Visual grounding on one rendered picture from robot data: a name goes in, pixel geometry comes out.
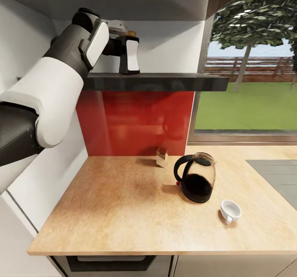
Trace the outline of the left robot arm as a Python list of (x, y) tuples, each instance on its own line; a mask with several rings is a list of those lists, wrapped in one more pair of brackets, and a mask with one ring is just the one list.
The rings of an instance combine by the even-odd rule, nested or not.
[(0, 94), (0, 196), (45, 148), (64, 140), (80, 92), (93, 92), (82, 89), (101, 54), (126, 54), (126, 46), (110, 33), (128, 31), (121, 21), (79, 8), (35, 66)]

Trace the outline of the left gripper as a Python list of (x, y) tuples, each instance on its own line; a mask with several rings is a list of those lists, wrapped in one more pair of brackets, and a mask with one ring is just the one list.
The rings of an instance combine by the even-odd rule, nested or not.
[(102, 52), (105, 56), (122, 56), (126, 54), (126, 46), (122, 46), (122, 41), (110, 38), (109, 48)]

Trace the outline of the electric kettle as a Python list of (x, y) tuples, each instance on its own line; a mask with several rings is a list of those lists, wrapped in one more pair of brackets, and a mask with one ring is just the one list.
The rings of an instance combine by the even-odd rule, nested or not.
[[(185, 162), (188, 163), (181, 179), (177, 170)], [(174, 166), (174, 176), (178, 182), (176, 184), (182, 187), (188, 199), (198, 203), (204, 203), (210, 199), (215, 184), (215, 163), (217, 162), (211, 155), (202, 152), (182, 156), (177, 160)]]

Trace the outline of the bottle of coffee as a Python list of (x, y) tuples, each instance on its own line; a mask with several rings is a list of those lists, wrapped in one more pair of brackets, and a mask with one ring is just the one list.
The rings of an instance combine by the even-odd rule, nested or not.
[(122, 46), (126, 46), (126, 54), (120, 56), (119, 74), (140, 74), (137, 61), (139, 38), (136, 37), (136, 33), (133, 31), (128, 31), (126, 36), (118, 35), (117, 40), (121, 40)]

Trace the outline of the coffee cup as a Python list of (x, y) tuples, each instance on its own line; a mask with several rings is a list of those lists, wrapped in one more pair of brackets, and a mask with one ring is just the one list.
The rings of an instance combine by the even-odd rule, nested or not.
[(240, 207), (230, 200), (224, 200), (221, 203), (221, 213), (226, 219), (227, 225), (229, 225), (232, 221), (237, 221), (242, 216)]

